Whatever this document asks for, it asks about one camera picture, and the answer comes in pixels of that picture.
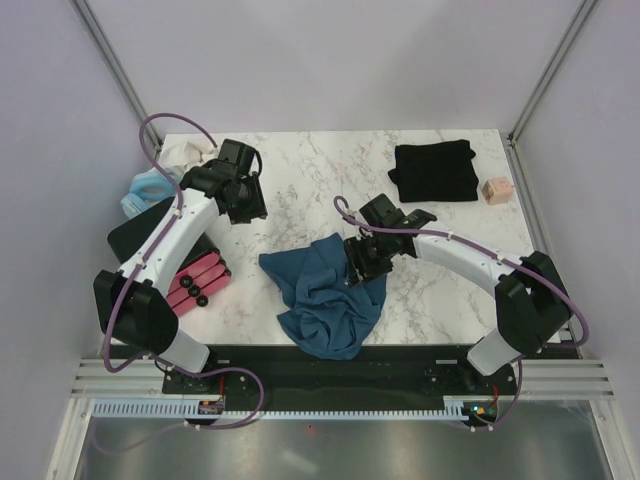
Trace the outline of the blue t shirt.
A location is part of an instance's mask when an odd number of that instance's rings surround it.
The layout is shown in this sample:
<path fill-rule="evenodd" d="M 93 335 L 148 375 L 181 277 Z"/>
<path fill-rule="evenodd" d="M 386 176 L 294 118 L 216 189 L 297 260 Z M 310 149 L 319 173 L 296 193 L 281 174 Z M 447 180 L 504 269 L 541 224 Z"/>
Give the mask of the blue t shirt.
<path fill-rule="evenodd" d="M 302 351 L 325 360 L 355 358 L 381 317 L 384 276 L 349 286 L 343 239 L 334 233 L 305 248 L 263 253 L 260 268 L 279 288 L 287 311 L 277 316 Z"/>

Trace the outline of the black pink drawer organizer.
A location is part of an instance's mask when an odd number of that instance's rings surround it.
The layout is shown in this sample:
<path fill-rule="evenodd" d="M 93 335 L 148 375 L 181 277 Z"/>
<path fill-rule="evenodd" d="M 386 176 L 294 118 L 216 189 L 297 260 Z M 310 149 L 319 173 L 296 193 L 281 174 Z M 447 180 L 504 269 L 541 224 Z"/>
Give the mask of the black pink drawer organizer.
<path fill-rule="evenodd" d="M 205 230 L 219 217 L 214 199 L 188 189 L 183 203 L 168 198 L 112 230 L 107 242 L 129 275 L 150 280 L 182 317 L 204 308 L 231 282 L 231 271 Z"/>

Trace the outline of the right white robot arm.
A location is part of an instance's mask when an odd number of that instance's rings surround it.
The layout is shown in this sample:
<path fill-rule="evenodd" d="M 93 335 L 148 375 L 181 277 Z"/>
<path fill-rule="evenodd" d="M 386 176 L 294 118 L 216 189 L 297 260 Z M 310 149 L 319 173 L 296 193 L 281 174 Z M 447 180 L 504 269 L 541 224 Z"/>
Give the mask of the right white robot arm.
<path fill-rule="evenodd" d="M 365 221 L 342 212 L 361 235 L 344 241 L 352 285 L 370 283 L 392 270 L 392 258 L 409 256 L 440 265 L 487 292 L 495 302 L 496 326 L 467 352 L 458 381 L 483 392 L 500 368 L 538 353 L 575 315 L 551 258 L 503 253 L 470 240 L 423 210 L 404 214 L 384 207 L 362 209 Z"/>

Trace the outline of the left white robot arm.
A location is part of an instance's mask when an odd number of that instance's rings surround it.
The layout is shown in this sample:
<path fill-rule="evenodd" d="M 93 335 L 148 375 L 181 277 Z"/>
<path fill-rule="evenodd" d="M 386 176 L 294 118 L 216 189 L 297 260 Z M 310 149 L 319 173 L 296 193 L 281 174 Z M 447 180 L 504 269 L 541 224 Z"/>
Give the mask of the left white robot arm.
<path fill-rule="evenodd" d="M 174 182 L 174 199 L 142 246 L 117 271 L 101 271 L 94 280 L 94 294 L 101 329 L 105 335 L 103 362 L 111 363 L 113 338 L 139 349 L 134 358 L 148 354 L 158 362 L 185 373 L 185 382 L 198 393 L 208 393 L 219 382 L 219 369 L 209 363 L 210 349 L 184 332 L 166 301 L 170 286 L 196 240 L 220 216 L 233 224 L 267 216 L 259 183 L 252 170 L 260 155 L 233 162 L 220 154 L 208 167 L 194 167 L 181 183 Z"/>

